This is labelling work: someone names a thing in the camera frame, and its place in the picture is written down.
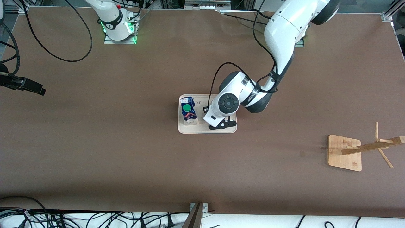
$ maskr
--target wooden base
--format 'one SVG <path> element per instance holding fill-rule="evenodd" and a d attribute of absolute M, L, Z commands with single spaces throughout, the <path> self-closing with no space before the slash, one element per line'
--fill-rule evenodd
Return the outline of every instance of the wooden base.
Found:
<path fill-rule="evenodd" d="M 357 139 L 346 138 L 342 136 L 328 136 L 328 164 L 343 169 L 361 171 L 361 153 L 342 155 L 342 150 L 347 146 L 360 146 L 361 142 Z"/>

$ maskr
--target white tray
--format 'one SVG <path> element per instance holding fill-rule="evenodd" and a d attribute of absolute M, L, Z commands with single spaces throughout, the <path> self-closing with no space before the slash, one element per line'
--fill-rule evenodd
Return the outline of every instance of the white tray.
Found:
<path fill-rule="evenodd" d="M 209 94 L 183 94 L 179 97 L 179 119 L 177 121 L 177 129 L 179 130 L 180 133 L 182 134 L 227 134 L 227 133 L 234 133 L 236 131 L 236 128 L 238 125 L 235 127 L 227 127 L 225 129 L 216 129 L 216 130 L 210 130 L 209 129 L 209 124 L 204 121 L 203 117 L 205 116 L 203 108 L 207 106 L 207 101 L 208 101 L 208 95 Z M 211 98 L 209 103 L 211 104 L 212 100 L 214 100 L 215 96 L 217 94 L 211 94 Z M 181 113 L 181 104 L 180 104 L 180 99 L 184 97 L 193 97 L 194 98 L 194 103 L 196 106 L 194 108 L 197 110 L 197 117 L 198 121 L 200 122 L 199 124 L 196 125 L 184 125 L 184 119 L 183 119 L 183 114 Z M 231 120 L 236 121 L 236 113 L 232 114 L 230 116 Z"/>

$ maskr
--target brown table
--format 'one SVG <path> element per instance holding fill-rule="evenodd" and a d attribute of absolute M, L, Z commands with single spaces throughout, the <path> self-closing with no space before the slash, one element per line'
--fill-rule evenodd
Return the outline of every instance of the brown table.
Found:
<path fill-rule="evenodd" d="M 268 73 L 251 24 L 152 11 L 136 45 L 104 45 L 95 12 L 79 12 L 94 48 L 77 63 L 51 57 L 17 20 L 17 75 L 47 92 L 0 89 L 0 195 L 34 196 L 50 209 L 184 211 L 201 201 L 216 213 L 405 216 L 405 148 L 386 150 L 393 169 L 378 152 L 363 155 L 361 172 L 326 162 L 329 134 L 372 142 L 379 121 L 381 138 L 405 135 L 405 64 L 378 14 L 312 26 L 267 109 L 241 108 L 235 133 L 183 135 L 179 96 L 207 93 L 223 62 L 254 79 Z M 53 53 L 85 54 L 88 34 L 71 9 L 32 8 L 30 17 Z M 224 67 L 215 87 L 235 70 Z"/>

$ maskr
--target white robotic arm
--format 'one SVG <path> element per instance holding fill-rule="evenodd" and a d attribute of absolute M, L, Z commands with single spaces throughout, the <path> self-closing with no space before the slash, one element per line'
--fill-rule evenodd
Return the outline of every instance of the white robotic arm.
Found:
<path fill-rule="evenodd" d="M 264 38 L 274 56 L 275 68 L 264 86 L 252 82 L 240 71 L 228 75 L 219 87 L 204 120 L 216 127 L 241 104 L 252 113 L 263 111 L 294 58 L 294 46 L 308 24 L 323 24 L 335 15 L 340 0 L 286 0 L 269 19 Z"/>
<path fill-rule="evenodd" d="M 134 33 L 134 14 L 118 8 L 111 0 L 85 0 L 96 11 L 101 24 L 112 40 L 121 41 Z"/>

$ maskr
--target green bottle cap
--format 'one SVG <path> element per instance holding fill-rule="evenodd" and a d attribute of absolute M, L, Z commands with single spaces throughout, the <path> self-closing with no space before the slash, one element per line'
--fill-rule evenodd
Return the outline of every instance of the green bottle cap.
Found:
<path fill-rule="evenodd" d="M 183 110 L 186 112 L 189 112 L 189 111 L 191 111 L 191 106 L 189 104 L 185 104 L 185 105 L 183 105 Z"/>

